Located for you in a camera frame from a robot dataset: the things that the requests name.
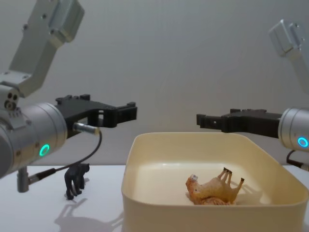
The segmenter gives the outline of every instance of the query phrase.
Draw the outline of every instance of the plastic container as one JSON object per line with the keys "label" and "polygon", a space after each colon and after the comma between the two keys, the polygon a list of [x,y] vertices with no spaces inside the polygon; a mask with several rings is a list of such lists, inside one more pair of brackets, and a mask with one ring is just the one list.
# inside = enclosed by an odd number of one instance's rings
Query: plastic container
{"label": "plastic container", "polygon": [[[235,206],[193,205],[185,182],[226,167],[245,178]],[[138,136],[122,183],[125,232],[300,232],[308,190],[247,137],[221,132]]]}

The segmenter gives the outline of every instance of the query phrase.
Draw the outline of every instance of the white tabletop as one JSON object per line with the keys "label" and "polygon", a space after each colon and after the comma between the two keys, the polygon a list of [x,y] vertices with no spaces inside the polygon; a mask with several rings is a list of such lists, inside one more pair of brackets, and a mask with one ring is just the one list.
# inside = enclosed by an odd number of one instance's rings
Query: white tabletop
{"label": "white tabletop", "polygon": [[[28,167],[29,175],[49,166]],[[309,188],[309,172],[285,166]],[[0,231],[3,232],[121,232],[123,205],[121,183],[125,166],[91,166],[83,193],[67,201],[61,171],[30,186],[27,193],[16,190],[16,173],[2,180]],[[309,206],[304,232],[309,232]]]}

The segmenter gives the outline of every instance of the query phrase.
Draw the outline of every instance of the black cable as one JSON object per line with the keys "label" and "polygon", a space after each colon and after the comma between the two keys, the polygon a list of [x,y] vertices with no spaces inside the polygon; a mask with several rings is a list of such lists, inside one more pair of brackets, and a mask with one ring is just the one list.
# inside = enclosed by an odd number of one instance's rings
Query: black cable
{"label": "black cable", "polygon": [[76,164],[80,164],[81,162],[84,162],[85,160],[89,159],[90,157],[92,157],[92,156],[97,152],[97,150],[98,150],[98,149],[100,148],[100,146],[101,146],[101,143],[102,143],[102,132],[100,131],[100,132],[99,132],[99,141],[98,141],[98,145],[96,146],[96,148],[95,148],[88,156],[86,156],[85,158],[82,158],[81,160],[79,160],[79,161],[77,161],[77,162],[75,162],[75,163],[71,163],[71,164],[69,164],[69,165],[67,165],[67,166],[64,166],[64,167],[61,167],[61,168],[57,168],[57,169],[56,169],[56,172],[61,171],[61,170],[63,170],[63,169],[67,169],[67,168],[72,167],[72,166],[74,166],[74,165],[76,165]]}
{"label": "black cable", "polygon": [[100,131],[99,132],[98,145],[96,146],[96,148],[88,156],[82,158],[81,160],[79,160],[79,161],[77,161],[75,163],[71,163],[71,164],[69,164],[67,166],[64,166],[64,167],[61,167],[61,168],[57,168],[57,169],[52,168],[52,169],[49,169],[49,170],[46,170],[46,171],[43,171],[43,172],[40,172],[40,173],[36,173],[33,176],[36,176],[37,179],[38,179],[37,181],[39,181],[39,180],[42,180],[42,179],[44,179],[44,178],[46,178],[46,177],[48,177],[48,176],[50,176],[52,174],[55,174],[58,171],[70,168],[70,167],[72,167],[72,166],[74,166],[76,164],[80,164],[81,162],[83,162],[83,161],[89,159],[90,157],[92,157],[97,152],[97,150],[100,148],[101,144],[102,144],[102,132]]}
{"label": "black cable", "polygon": [[298,168],[301,168],[301,167],[304,165],[304,163],[301,163],[301,162],[298,162],[298,161],[295,161],[295,160],[290,159],[290,156],[291,156],[294,152],[295,152],[295,150],[291,150],[291,151],[289,152],[289,154],[288,154],[287,157],[286,157],[286,162],[287,162],[288,164],[291,164],[291,165],[293,165],[293,166],[296,166],[296,167],[298,167]]}

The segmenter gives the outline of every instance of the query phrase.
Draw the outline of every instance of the metal connector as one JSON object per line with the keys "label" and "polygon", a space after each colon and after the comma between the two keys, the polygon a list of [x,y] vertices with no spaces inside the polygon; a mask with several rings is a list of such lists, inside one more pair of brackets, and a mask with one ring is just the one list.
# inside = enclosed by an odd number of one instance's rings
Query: metal connector
{"label": "metal connector", "polygon": [[83,123],[78,123],[78,122],[73,124],[73,130],[78,131],[78,132],[87,132],[87,133],[94,134],[94,135],[99,135],[100,133],[99,127],[93,127],[93,126],[85,125]]}
{"label": "metal connector", "polygon": [[29,184],[32,185],[36,182],[38,182],[40,179],[38,178],[37,175],[31,175],[29,176]]}
{"label": "metal connector", "polygon": [[302,169],[302,170],[305,170],[305,171],[307,171],[307,172],[309,172],[309,166],[308,166],[308,165],[305,165],[305,164],[302,165],[302,166],[301,166],[301,169]]}

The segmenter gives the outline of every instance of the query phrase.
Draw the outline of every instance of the gray wall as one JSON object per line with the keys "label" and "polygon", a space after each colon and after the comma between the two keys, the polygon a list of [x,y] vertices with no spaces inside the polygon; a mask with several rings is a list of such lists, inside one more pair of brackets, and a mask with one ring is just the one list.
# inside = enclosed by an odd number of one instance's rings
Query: gray wall
{"label": "gray wall", "polygon": [[[8,68],[35,0],[0,2],[0,70]],[[105,129],[95,164],[125,163],[134,138],[153,131],[204,131],[196,114],[230,108],[282,113],[307,106],[290,63],[275,53],[268,30],[281,18],[308,22],[307,0],[81,0],[77,38],[57,53],[42,89],[21,104],[90,93],[112,105],[136,101],[138,120]],[[278,140],[248,135],[278,161]],[[67,141],[37,164],[88,154],[91,135]],[[298,153],[301,159],[306,155]]]}

